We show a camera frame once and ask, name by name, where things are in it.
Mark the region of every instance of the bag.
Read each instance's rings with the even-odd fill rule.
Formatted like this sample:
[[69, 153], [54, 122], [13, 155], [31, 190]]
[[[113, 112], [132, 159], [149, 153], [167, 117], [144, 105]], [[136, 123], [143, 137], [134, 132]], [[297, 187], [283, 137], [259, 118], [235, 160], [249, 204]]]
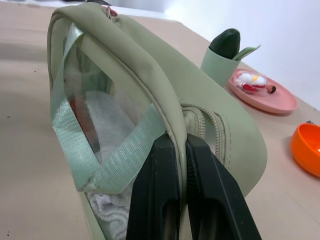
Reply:
[[[198, 67], [130, 17], [111, 18], [96, 3], [58, 8], [48, 28], [47, 62], [53, 128], [81, 192], [92, 239], [104, 240], [108, 234], [102, 233], [101, 220], [84, 193], [121, 193], [163, 133], [174, 144], [181, 196], [186, 194], [187, 134], [205, 139], [244, 196], [261, 178], [267, 150], [251, 116]], [[109, 141], [114, 145], [105, 159], [98, 153], [108, 147], [101, 144], [106, 133], [103, 127], [96, 129], [104, 120], [108, 139], [117, 139]], [[128, 130], [121, 138], [117, 133], [122, 134], [123, 125]]]

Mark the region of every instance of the orange bowl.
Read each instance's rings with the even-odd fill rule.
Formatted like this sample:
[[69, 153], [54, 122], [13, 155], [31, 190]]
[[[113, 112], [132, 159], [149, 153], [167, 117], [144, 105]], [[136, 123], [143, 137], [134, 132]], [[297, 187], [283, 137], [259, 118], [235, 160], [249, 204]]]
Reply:
[[320, 178], [320, 126], [300, 124], [290, 143], [293, 159], [306, 172]]

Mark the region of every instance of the zipper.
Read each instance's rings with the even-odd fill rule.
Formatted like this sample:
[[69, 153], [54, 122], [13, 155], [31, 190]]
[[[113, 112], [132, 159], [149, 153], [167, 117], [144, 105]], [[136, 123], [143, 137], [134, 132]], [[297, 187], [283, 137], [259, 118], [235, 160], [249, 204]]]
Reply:
[[190, 103], [183, 103], [182, 112], [190, 111], [196, 115], [196, 125], [197, 132], [199, 135], [196, 135], [199, 138], [205, 139], [206, 136], [206, 125], [205, 125], [205, 117], [203, 113], [207, 114], [213, 124], [215, 129], [215, 156], [219, 159], [219, 161], [224, 164], [225, 156], [226, 156], [226, 132], [225, 126], [222, 118], [215, 114], [211, 109]]

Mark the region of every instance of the plate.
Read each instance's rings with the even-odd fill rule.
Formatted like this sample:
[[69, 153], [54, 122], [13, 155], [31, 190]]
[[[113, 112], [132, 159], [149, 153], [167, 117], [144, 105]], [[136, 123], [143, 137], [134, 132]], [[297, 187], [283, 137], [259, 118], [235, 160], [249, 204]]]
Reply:
[[237, 68], [228, 82], [228, 86], [235, 95], [247, 104], [261, 109], [263, 111], [274, 114], [287, 114], [295, 110], [298, 106], [296, 97], [289, 92], [285, 87], [267, 78], [268, 84], [274, 85], [276, 91], [273, 94], [267, 94], [265, 96], [247, 94], [233, 84], [235, 77], [239, 71], [247, 71], [249, 73], [255, 73], [254, 71]]

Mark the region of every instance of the green bag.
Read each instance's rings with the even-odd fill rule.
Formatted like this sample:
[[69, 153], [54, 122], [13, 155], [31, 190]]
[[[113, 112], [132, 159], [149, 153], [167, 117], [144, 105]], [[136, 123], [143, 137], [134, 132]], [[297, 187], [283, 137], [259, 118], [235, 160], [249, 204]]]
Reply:
[[[187, 189], [187, 133], [207, 141], [246, 196], [267, 163], [264, 140], [251, 116], [198, 67], [142, 25], [122, 15], [110, 18], [96, 3], [62, 7], [52, 14], [47, 38], [52, 124], [81, 192], [92, 239], [103, 240], [107, 234], [102, 233], [104, 227], [101, 221], [98, 225], [84, 193], [120, 193], [138, 174], [153, 141], [164, 132], [175, 146], [182, 199]], [[79, 121], [72, 103], [81, 101], [88, 91], [114, 96], [117, 88], [142, 118], [125, 141], [99, 163], [85, 130], [90, 127]]]

